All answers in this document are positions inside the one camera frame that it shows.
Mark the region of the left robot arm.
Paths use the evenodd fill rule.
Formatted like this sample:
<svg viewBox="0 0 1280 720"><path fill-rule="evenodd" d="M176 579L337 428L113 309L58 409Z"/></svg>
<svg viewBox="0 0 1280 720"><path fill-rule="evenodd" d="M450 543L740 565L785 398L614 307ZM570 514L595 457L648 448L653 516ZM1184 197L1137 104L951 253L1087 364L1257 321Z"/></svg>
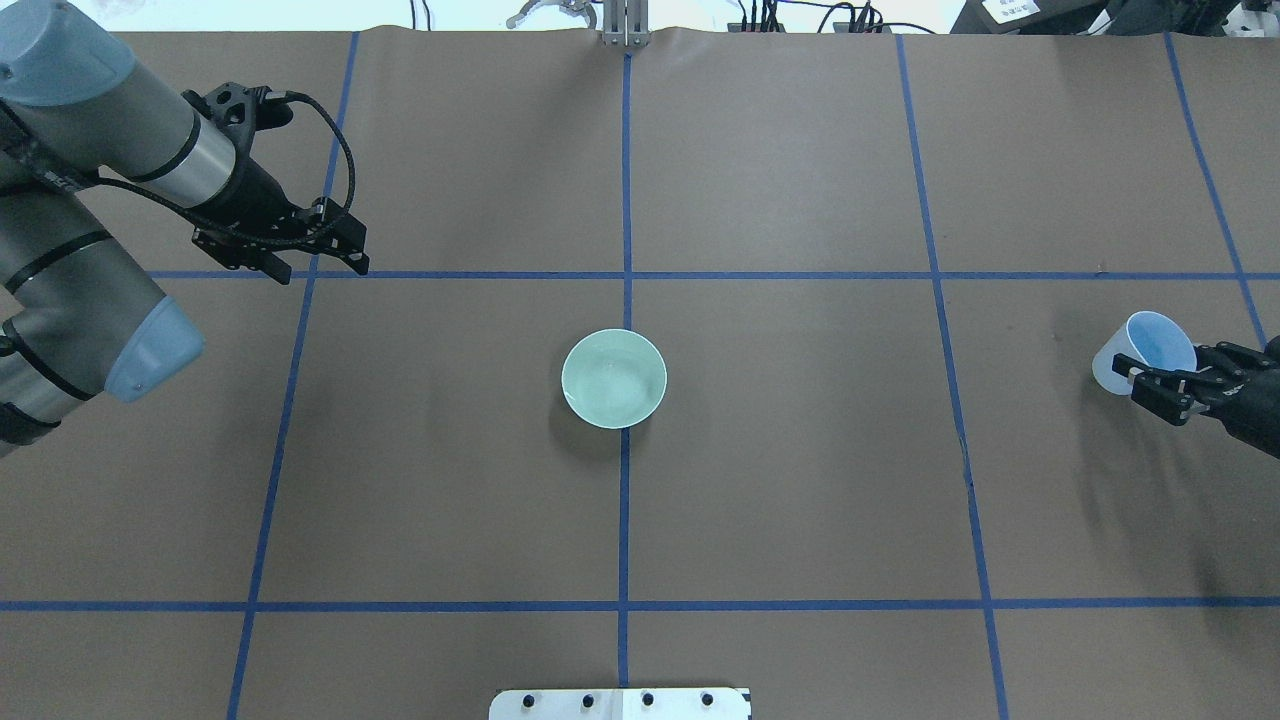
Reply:
<svg viewBox="0 0 1280 720"><path fill-rule="evenodd" d="M180 305L81 201L125 191L192 224L219 266L279 284L284 252L329 256L366 275L352 214L355 156L314 97L234 82L178 92L69 1L3 10L1 445L37 443L99 395L134 402L186 369L205 340ZM312 108L344 156L342 201L292 202L252 155L257 133Z"/></svg>

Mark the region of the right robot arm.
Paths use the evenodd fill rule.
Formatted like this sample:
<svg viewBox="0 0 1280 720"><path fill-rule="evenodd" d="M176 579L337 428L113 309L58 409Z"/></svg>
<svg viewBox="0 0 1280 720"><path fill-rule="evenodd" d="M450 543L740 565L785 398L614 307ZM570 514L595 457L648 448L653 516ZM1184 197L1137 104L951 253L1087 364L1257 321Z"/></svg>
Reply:
<svg viewBox="0 0 1280 720"><path fill-rule="evenodd" d="M1103 354L1103 369L1121 375L1134 404L1171 427L1193 416L1216 420L1234 439L1279 456L1279 337L1262 350L1233 342L1194 345L1190 370L1162 369L1134 351Z"/></svg>

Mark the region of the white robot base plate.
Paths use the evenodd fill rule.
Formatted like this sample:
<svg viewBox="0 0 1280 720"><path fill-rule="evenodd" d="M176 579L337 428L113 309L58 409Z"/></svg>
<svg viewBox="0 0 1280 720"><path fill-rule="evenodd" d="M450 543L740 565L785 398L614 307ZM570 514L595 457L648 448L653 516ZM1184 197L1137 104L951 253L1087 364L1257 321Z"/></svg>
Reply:
<svg viewBox="0 0 1280 720"><path fill-rule="evenodd" d="M751 719L750 691L731 687L502 691L489 719Z"/></svg>

